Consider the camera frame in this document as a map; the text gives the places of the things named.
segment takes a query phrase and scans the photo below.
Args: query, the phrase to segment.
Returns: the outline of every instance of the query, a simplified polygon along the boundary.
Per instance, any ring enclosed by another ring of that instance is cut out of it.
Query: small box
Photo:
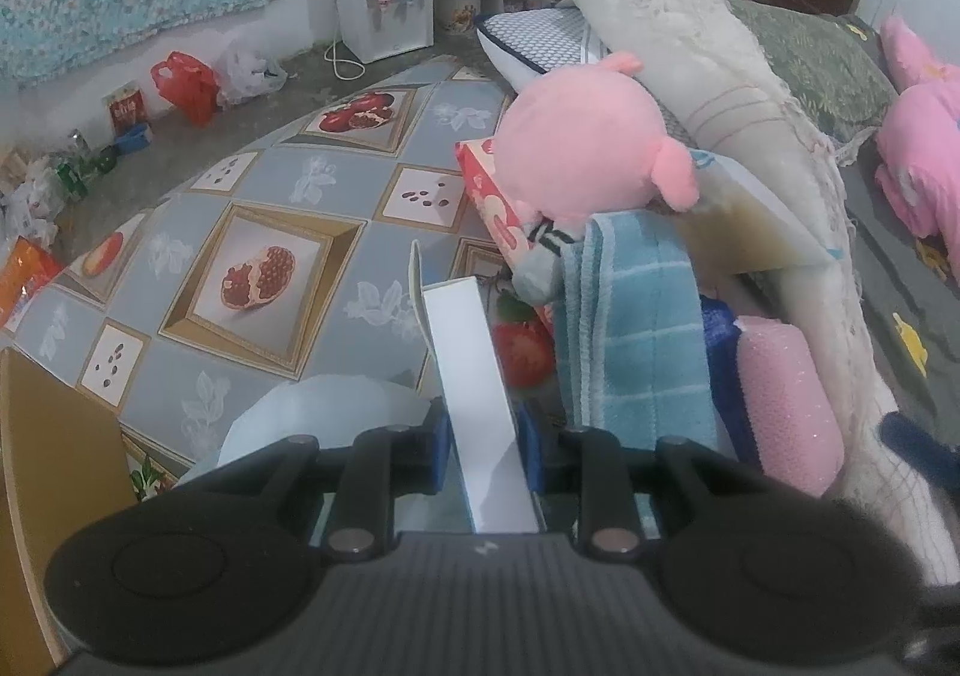
[[[433,44],[433,0],[337,0],[340,34],[364,64]]]
[[[457,142],[454,153],[464,175],[464,185],[469,186],[467,195],[470,201],[503,254],[504,261],[515,270],[533,246],[520,226],[520,219],[514,212],[509,196],[496,184],[496,170],[493,169],[495,142],[495,137]],[[536,314],[552,335],[552,306],[536,308]]]

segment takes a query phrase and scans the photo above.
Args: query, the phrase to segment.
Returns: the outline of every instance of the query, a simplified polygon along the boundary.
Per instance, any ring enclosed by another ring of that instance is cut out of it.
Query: white plastic bag
[[[244,37],[227,45],[213,70],[220,83],[217,103],[221,107],[232,107],[253,97],[272,94],[287,81],[287,73],[277,60],[264,56]]]
[[[31,161],[27,180],[4,197],[5,234],[12,244],[17,237],[50,250],[58,228],[52,220],[66,206],[64,188],[48,159]]]
[[[313,435],[321,448],[352,445],[368,429],[419,425],[429,407],[412,388],[364,375],[315,375],[280,384],[230,425],[217,465],[291,435]]]

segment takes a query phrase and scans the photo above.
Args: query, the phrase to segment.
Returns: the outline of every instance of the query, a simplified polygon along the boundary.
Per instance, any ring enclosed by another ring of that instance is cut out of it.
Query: pig ear
[[[621,74],[635,74],[643,68],[643,62],[640,61],[640,58],[625,50],[611,53],[597,65],[598,67],[619,71]]]
[[[656,160],[650,178],[666,203],[680,213],[693,207],[700,197],[693,156],[673,137],[664,137],[656,146]]]

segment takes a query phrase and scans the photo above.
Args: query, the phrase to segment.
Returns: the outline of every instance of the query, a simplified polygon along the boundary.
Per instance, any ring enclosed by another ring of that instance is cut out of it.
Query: white box
[[[409,281],[416,319],[440,372],[473,532],[539,532],[477,279],[424,287],[414,241]]]
[[[337,0],[340,34],[364,64],[433,44],[433,0]]]

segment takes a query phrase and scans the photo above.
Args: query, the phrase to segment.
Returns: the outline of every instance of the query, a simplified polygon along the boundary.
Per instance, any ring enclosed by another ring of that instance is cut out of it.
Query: pink sponge
[[[736,348],[747,417],[763,471],[819,497],[843,465],[843,438],[803,332],[741,316]]]

